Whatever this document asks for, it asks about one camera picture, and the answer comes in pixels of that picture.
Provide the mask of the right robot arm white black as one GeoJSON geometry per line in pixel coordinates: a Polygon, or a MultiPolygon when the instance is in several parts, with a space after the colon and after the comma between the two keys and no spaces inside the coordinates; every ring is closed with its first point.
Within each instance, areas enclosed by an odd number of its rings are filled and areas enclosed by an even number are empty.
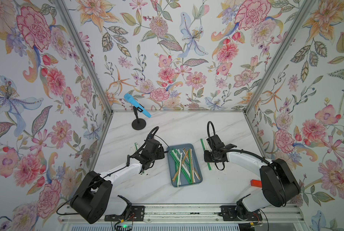
{"type": "Polygon", "coordinates": [[[201,140],[206,163],[237,164],[260,177],[261,189],[236,203],[235,216],[246,220],[253,212],[269,206],[282,207],[301,192],[286,161],[265,159],[255,153],[225,145],[218,135],[201,140]]]}

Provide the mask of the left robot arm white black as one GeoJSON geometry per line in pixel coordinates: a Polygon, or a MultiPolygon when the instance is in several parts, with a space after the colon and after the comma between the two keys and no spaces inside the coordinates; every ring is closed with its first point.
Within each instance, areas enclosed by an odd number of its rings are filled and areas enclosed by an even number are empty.
{"type": "Polygon", "coordinates": [[[102,173],[91,171],[86,174],[69,205],[88,223],[97,222],[102,216],[114,216],[125,221],[132,216],[132,203],[124,196],[111,196],[114,187],[140,175],[154,166],[156,160],[164,159],[162,144],[155,139],[147,139],[127,162],[102,173]]]}

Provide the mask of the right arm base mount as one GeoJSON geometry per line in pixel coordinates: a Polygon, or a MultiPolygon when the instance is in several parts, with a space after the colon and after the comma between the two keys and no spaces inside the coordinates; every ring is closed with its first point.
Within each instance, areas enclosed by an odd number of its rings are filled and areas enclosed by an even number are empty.
{"type": "Polygon", "coordinates": [[[263,218],[259,210],[254,212],[248,212],[242,206],[237,208],[236,205],[220,206],[220,212],[218,215],[223,218],[224,221],[262,221],[263,218]]]}

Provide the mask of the brown paper straw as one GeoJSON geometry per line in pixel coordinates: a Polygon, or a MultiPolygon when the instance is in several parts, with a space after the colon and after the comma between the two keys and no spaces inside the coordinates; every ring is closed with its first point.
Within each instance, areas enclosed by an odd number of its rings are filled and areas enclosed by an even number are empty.
{"type": "Polygon", "coordinates": [[[177,185],[179,186],[180,182],[181,182],[181,172],[183,169],[183,164],[186,160],[186,155],[179,154],[179,152],[176,150],[172,150],[170,152],[170,155],[172,156],[172,158],[175,162],[176,168],[177,168],[176,173],[175,173],[174,177],[172,178],[172,180],[173,180],[173,182],[177,182],[177,185]]]}

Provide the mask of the blue-grey storage tray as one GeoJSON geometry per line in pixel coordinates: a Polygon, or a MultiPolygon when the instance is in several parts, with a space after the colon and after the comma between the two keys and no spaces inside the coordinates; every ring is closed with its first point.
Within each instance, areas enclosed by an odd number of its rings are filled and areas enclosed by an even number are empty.
{"type": "Polygon", "coordinates": [[[179,188],[203,182],[200,165],[192,144],[170,146],[167,158],[173,187],[179,188]]]}

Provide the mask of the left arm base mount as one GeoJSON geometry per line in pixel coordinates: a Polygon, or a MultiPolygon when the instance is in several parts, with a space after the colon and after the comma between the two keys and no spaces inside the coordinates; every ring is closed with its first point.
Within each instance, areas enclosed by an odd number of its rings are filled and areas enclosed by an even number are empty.
{"type": "Polygon", "coordinates": [[[106,215],[104,220],[107,222],[118,221],[143,221],[145,206],[130,206],[121,215],[106,215]]]}

